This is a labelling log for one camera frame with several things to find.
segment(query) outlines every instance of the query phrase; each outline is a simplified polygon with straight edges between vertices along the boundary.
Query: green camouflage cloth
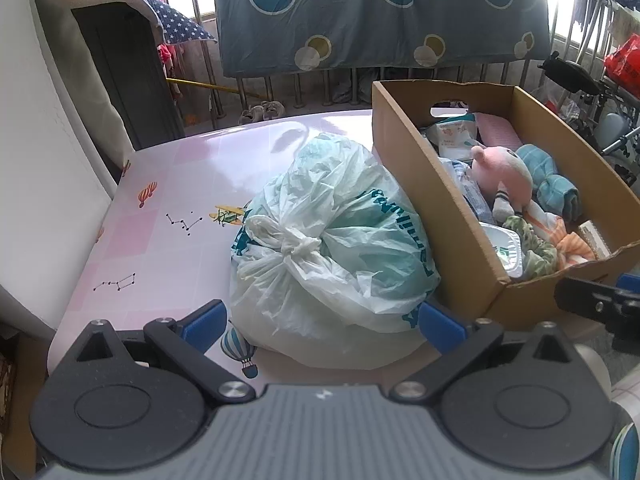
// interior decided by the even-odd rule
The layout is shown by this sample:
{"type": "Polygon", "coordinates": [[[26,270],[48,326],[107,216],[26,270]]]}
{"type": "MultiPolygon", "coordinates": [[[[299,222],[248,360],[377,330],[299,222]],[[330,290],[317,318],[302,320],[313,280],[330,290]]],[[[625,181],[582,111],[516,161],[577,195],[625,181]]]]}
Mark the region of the green camouflage cloth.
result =
{"type": "Polygon", "coordinates": [[[558,252],[549,242],[545,242],[533,232],[533,227],[521,216],[509,216],[502,224],[518,234],[524,254],[522,275],[523,280],[531,280],[548,276],[556,272],[558,267],[558,252]]]}

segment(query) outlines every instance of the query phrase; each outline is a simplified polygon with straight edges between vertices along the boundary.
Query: metal screw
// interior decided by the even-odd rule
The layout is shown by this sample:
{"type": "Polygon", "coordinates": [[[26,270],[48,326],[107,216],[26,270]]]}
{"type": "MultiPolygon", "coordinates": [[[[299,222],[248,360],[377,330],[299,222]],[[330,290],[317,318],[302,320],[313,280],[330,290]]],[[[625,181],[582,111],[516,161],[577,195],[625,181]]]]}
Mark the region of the metal screw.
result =
{"type": "Polygon", "coordinates": [[[242,381],[227,381],[220,385],[218,391],[227,399],[240,399],[249,393],[249,385],[242,381]]]}
{"type": "Polygon", "coordinates": [[[396,394],[403,399],[418,399],[427,392],[424,384],[418,383],[417,381],[403,381],[402,383],[396,384],[394,390],[396,394]]]}

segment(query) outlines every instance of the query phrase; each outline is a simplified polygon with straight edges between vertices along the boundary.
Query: yellow airplane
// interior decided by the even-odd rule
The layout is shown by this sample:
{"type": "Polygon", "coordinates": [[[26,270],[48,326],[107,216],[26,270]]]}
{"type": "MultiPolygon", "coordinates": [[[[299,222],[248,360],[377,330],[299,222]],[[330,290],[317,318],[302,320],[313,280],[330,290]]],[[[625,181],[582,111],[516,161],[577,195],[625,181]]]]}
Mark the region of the yellow airplane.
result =
{"type": "Polygon", "coordinates": [[[233,207],[231,205],[217,205],[217,213],[209,213],[212,220],[218,222],[222,226],[225,224],[242,225],[242,217],[244,209],[241,207],[233,207]]]}

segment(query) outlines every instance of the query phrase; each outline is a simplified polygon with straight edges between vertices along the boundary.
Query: rolled teal towel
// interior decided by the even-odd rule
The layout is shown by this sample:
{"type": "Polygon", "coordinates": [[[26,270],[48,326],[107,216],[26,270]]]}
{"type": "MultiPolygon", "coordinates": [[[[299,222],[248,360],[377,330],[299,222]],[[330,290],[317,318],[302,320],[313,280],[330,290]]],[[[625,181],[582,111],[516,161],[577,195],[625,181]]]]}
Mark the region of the rolled teal towel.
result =
{"type": "Polygon", "coordinates": [[[582,213],[580,194],[571,181],[558,174],[551,155],[533,144],[525,144],[516,153],[529,169],[534,197],[540,207],[567,221],[575,221],[582,213]]]}

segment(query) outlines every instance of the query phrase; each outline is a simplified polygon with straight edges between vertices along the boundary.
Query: yellow pole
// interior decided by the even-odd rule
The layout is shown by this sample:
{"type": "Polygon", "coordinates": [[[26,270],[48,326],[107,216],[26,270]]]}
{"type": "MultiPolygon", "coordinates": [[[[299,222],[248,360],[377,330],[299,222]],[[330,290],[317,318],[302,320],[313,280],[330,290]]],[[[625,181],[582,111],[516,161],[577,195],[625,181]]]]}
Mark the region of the yellow pole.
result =
{"type": "MultiPolygon", "coordinates": [[[[185,84],[185,85],[201,86],[202,88],[211,88],[213,90],[220,90],[221,92],[229,92],[231,94],[239,94],[240,93],[237,89],[231,88],[229,86],[210,85],[208,83],[200,83],[198,81],[188,81],[186,79],[174,79],[173,77],[168,77],[166,80],[169,83],[178,83],[178,84],[185,84]]],[[[260,99],[262,101],[268,101],[267,96],[264,96],[264,95],[254,94],[253,92],[245,92],[245,94],[247,94],[247,95],[249,95],[251,97],[255,97],[257,99],[260,99]]]]}

